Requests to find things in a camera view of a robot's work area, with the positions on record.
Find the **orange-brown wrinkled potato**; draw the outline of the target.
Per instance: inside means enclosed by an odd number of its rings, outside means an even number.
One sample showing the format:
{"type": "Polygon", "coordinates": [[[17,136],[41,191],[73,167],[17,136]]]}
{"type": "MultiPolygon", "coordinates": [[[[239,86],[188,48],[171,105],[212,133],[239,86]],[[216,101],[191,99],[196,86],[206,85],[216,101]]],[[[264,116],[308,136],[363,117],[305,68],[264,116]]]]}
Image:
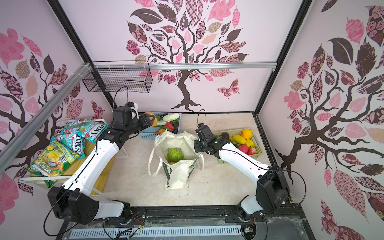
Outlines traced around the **orange-brown wrinkled potato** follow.
{"type": "Polygon", "coordinates": [[[149,118],[150,122],[152,123],[152,127],[157,126],[158,124],[158,119],[156,115],[152,112],[145,112],[145,115],[149,118]]]}

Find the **cream canvas grocery bag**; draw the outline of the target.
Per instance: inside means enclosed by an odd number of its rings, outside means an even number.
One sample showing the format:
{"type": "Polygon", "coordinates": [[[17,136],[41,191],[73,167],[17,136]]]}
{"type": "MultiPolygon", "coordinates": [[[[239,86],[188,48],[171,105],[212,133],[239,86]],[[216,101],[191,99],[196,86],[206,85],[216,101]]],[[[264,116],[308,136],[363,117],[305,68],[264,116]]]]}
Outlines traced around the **cream canvas grocery bag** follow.
{"type": "Polygon", "coordinates": [[[188,189],[188,180],[195,167],[200,170],[205,167],[203,154],[195,152],[196,140],[197,136],[187,132],[173,134],[166,131],[158,135],[148,162],[149,176],[154,178],[164,169],[166,189],[188,189]]]}

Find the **green cabbage head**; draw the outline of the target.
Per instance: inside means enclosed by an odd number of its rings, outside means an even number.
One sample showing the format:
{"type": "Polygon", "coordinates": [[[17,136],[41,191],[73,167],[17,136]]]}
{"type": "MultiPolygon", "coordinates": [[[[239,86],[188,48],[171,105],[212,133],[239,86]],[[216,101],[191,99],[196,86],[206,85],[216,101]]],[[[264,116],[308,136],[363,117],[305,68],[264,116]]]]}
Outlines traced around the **green cabbage head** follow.
{"type": "Polygon", "coordinates": [[[167,159],[169,163],[177,163],[184,158],[184,153],[180,148],[169,149],[167,159]]]}

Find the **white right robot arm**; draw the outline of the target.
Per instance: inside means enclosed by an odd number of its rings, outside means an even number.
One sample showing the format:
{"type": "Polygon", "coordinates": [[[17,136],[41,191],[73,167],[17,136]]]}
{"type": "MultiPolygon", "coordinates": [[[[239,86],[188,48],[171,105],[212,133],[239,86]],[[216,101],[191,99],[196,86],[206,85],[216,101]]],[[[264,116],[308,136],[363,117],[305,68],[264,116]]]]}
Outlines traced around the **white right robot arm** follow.
{"type": "Polygon", "coordinates": [[[205,124],[198,124],[196,129],[198,139],[194,141],[196,153],[205,152],[223,160],[245,176],[255,185],[256,193],[244,197],[238,204],[238,212],[242,218],[254,213],[272,214],[288,198],[290,190],[283,170],[277,166],[268,166],[238,149],[230,140],[217,138],[205,124]]]}

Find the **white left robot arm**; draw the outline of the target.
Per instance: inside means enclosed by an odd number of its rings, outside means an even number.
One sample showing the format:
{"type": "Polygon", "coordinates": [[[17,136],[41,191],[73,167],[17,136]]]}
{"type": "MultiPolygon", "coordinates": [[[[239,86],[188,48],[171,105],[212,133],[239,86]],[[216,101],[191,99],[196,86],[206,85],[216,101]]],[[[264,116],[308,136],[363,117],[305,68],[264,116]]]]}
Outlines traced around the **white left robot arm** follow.
{"type": "Polygon", "coordinates": [[[113,121],[80,168],[61,187],[49,190],[48,199],[55,217],[82,225],[107,218],[128,223],[132,218],[128,203],[96,201],[90,194],[104,168],[125,142],[152,127],[156,119],[153,113],[138,115],[137,107],[131,102],[114,109],[113,121]]]}

